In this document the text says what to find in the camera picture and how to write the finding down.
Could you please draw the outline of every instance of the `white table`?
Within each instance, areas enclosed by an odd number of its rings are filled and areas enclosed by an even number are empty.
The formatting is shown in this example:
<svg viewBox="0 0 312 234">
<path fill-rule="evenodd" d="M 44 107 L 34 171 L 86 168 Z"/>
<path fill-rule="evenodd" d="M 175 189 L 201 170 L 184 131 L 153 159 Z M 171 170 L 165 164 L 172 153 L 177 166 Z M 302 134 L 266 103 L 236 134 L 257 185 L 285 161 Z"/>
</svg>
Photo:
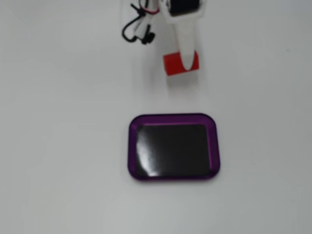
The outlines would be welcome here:
<svg viewBox="0 0 312 234">
<path fill-rule="evenodd" d="M 167 79 L 161 17 L 144 47 L 124 1 L 2 0 L 0 233 L 312 233 L 311 8 L 210 0 L 201 70 Z M 217 123 L 219 175 L 134 181 L 130 121 L 193 112 Z"/>
</svg>

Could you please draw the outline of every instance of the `purple rim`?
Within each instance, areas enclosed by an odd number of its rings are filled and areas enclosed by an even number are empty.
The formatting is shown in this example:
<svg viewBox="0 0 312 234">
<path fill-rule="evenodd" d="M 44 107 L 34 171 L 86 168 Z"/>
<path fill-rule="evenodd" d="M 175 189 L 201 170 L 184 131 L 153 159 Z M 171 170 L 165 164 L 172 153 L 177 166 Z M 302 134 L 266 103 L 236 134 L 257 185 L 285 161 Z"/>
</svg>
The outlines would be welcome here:
<svg viewBox="0 0 312 234">
<path fill-rule="evenodd" d="M 203 124 L 206 126 L 210 161 L 210 173 L 208 175 L 142 177 L 136 174 L 137 129 L 139 126 L 189 124 Z M 142 115 L 136 117 L 129 127 L 128 170 L 132 177 L 138 180 L 210 179 L 214 177 L 220 170 L 220 156 L 215 121 L 205 114 Z"/>
</svg>

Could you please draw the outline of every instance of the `red wire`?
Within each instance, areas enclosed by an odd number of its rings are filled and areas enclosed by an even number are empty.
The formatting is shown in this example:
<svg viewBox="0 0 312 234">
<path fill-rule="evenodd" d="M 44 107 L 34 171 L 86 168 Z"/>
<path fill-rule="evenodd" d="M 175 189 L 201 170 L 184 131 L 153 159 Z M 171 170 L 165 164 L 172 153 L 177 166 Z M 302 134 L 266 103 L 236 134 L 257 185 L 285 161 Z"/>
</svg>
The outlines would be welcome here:
<svg viewBox="0 0 312 234">
<path fill-rule="evenodd" d="M 151 10 L 149 10 L 149 9 L 146 9 L 145 7 L 142 6 L 141 2 L 142 2 L 142 0 L 139 0 L 139 1 L 138 1 L 138 4 L 140 5 L 140 7 L 141 7 L 146 13 L 148 13 L 148 14 L 150 14 L 150 15 L 156 15 L 156 14 L 158 14 L 158 13 L 160 12 L 159 8 L 158 8 L 157 10 L 155 10 L 155 11 L 151 11 Z"/>
</svg>

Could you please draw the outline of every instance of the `red block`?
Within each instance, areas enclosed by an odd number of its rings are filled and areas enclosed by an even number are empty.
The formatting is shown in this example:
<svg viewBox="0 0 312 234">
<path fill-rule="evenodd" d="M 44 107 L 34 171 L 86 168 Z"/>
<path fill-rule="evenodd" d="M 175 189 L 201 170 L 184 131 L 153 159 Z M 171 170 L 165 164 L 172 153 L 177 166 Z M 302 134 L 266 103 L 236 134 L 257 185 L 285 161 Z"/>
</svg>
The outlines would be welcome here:
<svg viewBox="0 0 312 234">
<path fill-rule="evenodd" d="M 184 69 L 180 53 L 174 53 L 164 56 L 165 70 L 168 76 L 189 72 Z M 198 54 L 195 51 L 194 63 L 190 71 L 199 69 Z"/>
</svg>

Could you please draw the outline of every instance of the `black cable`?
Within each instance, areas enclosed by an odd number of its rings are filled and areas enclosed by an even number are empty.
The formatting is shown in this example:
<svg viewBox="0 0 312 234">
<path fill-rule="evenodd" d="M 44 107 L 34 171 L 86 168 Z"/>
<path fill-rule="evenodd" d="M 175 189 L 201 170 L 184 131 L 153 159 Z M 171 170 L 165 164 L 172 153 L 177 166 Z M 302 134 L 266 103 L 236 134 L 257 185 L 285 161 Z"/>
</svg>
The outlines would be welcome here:
<svg viewBox="0 0 312 234">
<path fill-rule="evenodd" d="M 145 1 L 145 8 L 148 7 L 149 5 L 149 1 L 150 0 L 146 0 Z M 137 22 L 138 20 L 140 20 L 141 18 L 145 17 L 146 14 L 150 14 L 149 12 L 146 12 L 145 9 L 143 9 L 143 7 L 140 5 L 140 8 L 137 8 L 136 6 L 134 6 L 133 4 L 131 4 L 131 7 L 134 8 L 136 10 L 136 12 L 138 13 L 138 17 L 136 17 L 135 19 L 133 19 L 132 21 L 130 21 L 129 23 L 126 24 L 126 26 L 124 26 L 124 28 L 122 29 L 122 37 L 129 43 L 133 43 L 136 42 L 137 39 L 141 40 L 143 45 L 152 43 L 152 41 L 155 39 L 155 33 L 151 32 L 151 25 L 149 24 L 147 26 L 144 38 L 138 38 L 137 36 L 133 36 L 131 39 L 128 38 L 126 36 L 126 30 L 129 26 L 131 26 L 133 23 Z"/>
<path fill-rule="evenodd" d="M 140 20 L 142 17 L 145 17 L 146 16 L 146 13 L 143 9 L 138 9 L 136 6 L 134 6 L 133 4 L 131 4 L 132 8 L 134 8 L 137 13 L 138 13 L 138 17 L 136 17 L 134 20 L 130 21 L 129 23 L 126 24 L 126 26 L 124 26 L 123 30 L 122 30 L 122 37 L 127 41 L 127 42 L 130 42 L 130 43 L 133 43 L 133 42 L 136 42 L 137 40 L 137 37 L 134 36 L 133 38 L 129 39 L 127 36 L 126 36 L 126 30 L 127 28 L 137 22 L 138 20 Z"/>
</svg>

